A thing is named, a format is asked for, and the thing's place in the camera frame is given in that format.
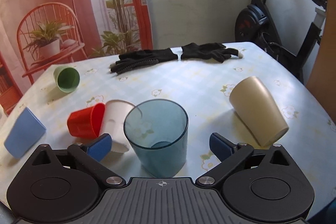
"blue cup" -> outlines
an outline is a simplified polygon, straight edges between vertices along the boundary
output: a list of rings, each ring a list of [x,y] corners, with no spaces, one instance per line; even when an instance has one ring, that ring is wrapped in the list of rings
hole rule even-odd
[[[170,178],[186,161],[188,122],[188,115],[179,104],[154,99],[130,111],[124,133],[149,173]]]
[[[26,107],[7,136],[4,142],[5,148],[14,158],[20,159],[45,132],[44,125]]]

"plant pot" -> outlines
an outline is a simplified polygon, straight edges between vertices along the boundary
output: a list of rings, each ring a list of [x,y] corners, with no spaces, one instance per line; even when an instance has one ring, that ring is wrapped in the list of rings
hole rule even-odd
[[[45,59],[54,56],[60,52],[59,48],[59,39],[56,39],[55,41],[51,42],[50,44],[41,47],[39,49],[40,55],[44,57]]]

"crosshair symbol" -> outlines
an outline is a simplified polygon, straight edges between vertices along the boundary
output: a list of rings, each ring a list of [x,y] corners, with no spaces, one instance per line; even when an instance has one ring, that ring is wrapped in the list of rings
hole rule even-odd
[[[165,181],[160,181],[159,183],[157,183],[158,185],[160,185],[161,187],[163,187],[163,186],[166,186],[167,184],[169,184],[169,183],[167,183],[167,182],[165,182]]]

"wall mural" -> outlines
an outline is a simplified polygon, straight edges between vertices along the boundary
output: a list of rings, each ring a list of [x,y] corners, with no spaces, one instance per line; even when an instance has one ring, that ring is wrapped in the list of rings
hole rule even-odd
[[[9,113],[52,64],[151,48],[146,0],[1,0],[0,104]]]

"plastic cup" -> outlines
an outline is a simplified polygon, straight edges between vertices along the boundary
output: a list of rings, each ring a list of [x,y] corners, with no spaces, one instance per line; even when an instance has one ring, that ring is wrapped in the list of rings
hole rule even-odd
[[[105,103],[100,134],[109,133],[111,135],[113,139],[111,151],[113,152],[125,153],[131,148],[124,134],[124,122],[127,114],[134,107],[132,103],[123,100],[110,100]]]
[[[235,86],[230,103],[260,146],[273,144],[289,129],[273,96],[256,76]]]
[[[54,78],[57,87],[65,92],[73,92],[79,85],[80,76],[73,67],[60,66],[54,70]]]
[[[70,135],[86,139],[97,138],[104,112],[105,105],[103,103],[72,112],[67,121]]]
[[[16,119],[4,146],[14,158],[20,159],[45,132],[44,125],[26,107]]]
[[[185,164],[188,122],[179,104],[154,99],[130,111],[124,133],[143,167],[154,177],[169,178]]]

